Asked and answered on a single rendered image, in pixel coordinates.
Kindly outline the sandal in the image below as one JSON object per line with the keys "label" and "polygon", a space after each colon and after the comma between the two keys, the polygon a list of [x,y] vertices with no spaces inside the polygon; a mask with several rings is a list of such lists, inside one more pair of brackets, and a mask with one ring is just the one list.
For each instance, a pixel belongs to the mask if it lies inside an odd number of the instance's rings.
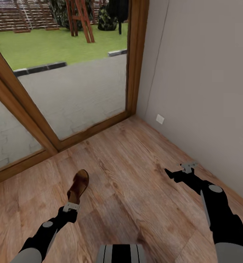
{"label": "sandal", "polygon": [[87,171],[81,169],[76,173],[73,184],[67,192],[68,202],[78,204],[80,203],[80,197],[87,189],[89,184],[89,175]]}

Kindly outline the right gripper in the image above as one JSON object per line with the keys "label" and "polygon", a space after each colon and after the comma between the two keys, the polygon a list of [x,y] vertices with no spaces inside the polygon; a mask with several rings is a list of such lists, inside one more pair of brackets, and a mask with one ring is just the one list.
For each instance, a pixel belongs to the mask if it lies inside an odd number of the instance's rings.
{"label": "right gripper", "polygon": [[[185,172],[178,171],[178,172],[170,172],[169,170],[165,169],[167,175],[170,177],[170,179],[174,178],[174,181],[176,183],[178,182],[184,182],[186,185],[190,187],[191,181],[194,178],[198,178],[196,175],[194,175],[194,168],[191,168],[192,172],[186,174]],[[191,188],[191,187],[190,187]]]}

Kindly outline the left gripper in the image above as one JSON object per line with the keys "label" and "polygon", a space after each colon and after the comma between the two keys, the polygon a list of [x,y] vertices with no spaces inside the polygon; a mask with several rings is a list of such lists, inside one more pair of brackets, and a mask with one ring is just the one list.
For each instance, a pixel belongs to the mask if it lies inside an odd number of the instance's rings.
{"label": "left gripper", "polygon": [[70,211],[65,212],[63,211],[63,207],[60,207],[60,209],[58,210],[58,215],[63,216],[65,225],[67,222],[74,223],[76,221],[77,211],[71,209]]}

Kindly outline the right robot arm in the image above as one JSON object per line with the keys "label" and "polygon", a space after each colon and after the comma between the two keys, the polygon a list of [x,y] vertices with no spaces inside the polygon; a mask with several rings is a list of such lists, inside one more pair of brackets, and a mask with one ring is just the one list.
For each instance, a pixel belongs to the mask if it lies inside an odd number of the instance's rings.
{"label": "right robot arm", "polygon": [[184,170],[170,172],[170,179],[176,183],[184,182],[201,196],[217,253],[218,263],[243,263],[243,223],[237,214],[233,214],[223,189],[207,180],[194,175],[194,167],[200,165],[197,160],[180,164]]}

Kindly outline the robot trunk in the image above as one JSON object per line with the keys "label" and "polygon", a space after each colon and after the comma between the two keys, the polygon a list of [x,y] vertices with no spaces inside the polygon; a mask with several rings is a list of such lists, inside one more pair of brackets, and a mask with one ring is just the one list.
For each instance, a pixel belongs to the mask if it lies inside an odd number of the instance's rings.
{"label": "robot trunk", "polygon": [[96,263],[147,263],[142,244],[101,244]]}

